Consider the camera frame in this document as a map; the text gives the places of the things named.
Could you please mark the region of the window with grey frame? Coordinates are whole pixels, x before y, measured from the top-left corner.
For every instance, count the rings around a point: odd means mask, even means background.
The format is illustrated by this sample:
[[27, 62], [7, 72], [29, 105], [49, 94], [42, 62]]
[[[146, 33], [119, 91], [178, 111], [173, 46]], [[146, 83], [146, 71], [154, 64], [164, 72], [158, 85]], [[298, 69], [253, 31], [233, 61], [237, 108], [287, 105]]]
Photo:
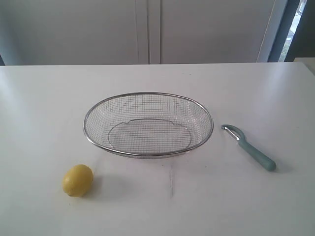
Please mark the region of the window with grey frame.
[[315, 2], [274, 0], [256, 62], [315, 62]]

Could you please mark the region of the white cabinet doors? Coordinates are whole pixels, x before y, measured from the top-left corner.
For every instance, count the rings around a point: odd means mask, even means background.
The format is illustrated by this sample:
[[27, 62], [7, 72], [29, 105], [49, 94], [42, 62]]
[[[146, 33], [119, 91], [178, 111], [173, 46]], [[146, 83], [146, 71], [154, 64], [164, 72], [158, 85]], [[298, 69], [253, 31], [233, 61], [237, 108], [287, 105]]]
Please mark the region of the white cabinet doors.
[[284, 0], [3, 0], [8, 65], [266, 62]]

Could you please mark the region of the yellow lemon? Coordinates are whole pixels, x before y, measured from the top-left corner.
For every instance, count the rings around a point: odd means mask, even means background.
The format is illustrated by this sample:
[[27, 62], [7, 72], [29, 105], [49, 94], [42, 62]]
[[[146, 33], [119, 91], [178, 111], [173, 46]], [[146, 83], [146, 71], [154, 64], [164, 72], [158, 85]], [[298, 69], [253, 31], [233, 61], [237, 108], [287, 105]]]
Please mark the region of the yellow lemon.
[[91, 188], [93, 179], [90, 167], [83, 164], [75, 165], [63, 177], [63, 191], [70, 197], [82, 197]]

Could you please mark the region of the teal handled vegetable peeler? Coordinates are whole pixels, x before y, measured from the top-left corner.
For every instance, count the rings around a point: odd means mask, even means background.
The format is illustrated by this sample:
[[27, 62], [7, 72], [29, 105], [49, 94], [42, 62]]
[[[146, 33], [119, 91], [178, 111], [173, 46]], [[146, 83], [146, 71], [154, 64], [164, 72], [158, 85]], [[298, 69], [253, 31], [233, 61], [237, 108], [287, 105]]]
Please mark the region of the teal handled vegetable peeler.
[[238, 142], [238, 145], [264, 169], [270, 172], [276, 169], [277, 165], [271, 158], [247, 142], [246, 136], [241, 129], [229, 124], [221, 125], [221, 129], [229, 133]]

